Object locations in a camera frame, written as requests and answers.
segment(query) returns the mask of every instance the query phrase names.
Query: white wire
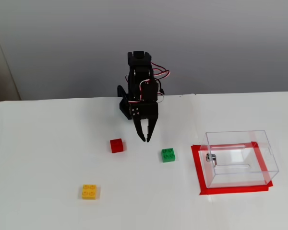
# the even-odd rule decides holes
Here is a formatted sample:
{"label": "white wire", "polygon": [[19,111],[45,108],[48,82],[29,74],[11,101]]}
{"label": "white wire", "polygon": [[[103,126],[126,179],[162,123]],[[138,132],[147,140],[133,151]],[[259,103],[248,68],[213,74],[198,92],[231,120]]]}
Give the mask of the white wire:
{"label": "white wire", "polygon": [[161,92],[159,92],[158,94],[161,94],[161,95],[162,95],[162,101],[160,101],[160,102],[163,102],[163,100],[164,100],[164,94],[161,93]]}
{"label": "white wire", "polygon": [[[141,81],[140,83],[140,100],[138,102],[140,102],[142,100],[142,92],[141,92],[141,84],[144,82],[144,81],[150,81],[150,79],[146,79],[146,80],[143,80]],[[128,101],[129,103],[138,103],[137,101]]]}

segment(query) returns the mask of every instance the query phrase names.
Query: transparent acrylic box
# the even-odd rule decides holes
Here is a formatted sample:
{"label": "transparent acrylic box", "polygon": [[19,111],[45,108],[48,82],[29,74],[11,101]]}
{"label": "transparent acrylic box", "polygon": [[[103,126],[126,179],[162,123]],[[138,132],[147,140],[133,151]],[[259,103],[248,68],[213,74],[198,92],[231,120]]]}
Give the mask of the transparent acrylic box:
{"label": "transparent acrylic box", "polygon": [[266,185],[278,173],[265,131],[206,133],[199,154],[207,188]]}

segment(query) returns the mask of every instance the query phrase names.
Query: yellow lego brick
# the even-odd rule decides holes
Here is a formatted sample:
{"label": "yellow lego brick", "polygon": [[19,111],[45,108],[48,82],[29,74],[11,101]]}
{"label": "yellow lego brick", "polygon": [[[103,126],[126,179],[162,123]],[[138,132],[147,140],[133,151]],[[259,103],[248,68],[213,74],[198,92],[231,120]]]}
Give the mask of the yellow lego brick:
{"label": "yellow lego brick", "polygon": [[94,184],[84,184],[82,188],[83,200],[95,200],[97,194],[97,186]]}

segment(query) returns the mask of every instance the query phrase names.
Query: green lego brick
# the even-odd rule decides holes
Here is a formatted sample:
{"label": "green lego brick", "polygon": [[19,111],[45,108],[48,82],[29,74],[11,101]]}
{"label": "green lego brick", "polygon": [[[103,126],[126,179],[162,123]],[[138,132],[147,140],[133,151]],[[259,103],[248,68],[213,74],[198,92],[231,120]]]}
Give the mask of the green lego brick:
{"label": "green lego brick", "polygon": [[161,151],[163,163],[171,162],[175,160],[175,154],[173,149],[163,149]]}

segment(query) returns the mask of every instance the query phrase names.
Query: red lego brick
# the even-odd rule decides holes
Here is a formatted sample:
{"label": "red lego brick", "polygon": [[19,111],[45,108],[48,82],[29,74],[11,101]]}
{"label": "red lego brick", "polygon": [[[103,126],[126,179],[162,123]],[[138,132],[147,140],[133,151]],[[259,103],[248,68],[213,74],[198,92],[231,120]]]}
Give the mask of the red lego brick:
{"label": "red lego brick", "polygon": [[110,145],[111,145],[112,153],[124,151],[123,142],[121,139],[111,140]]}

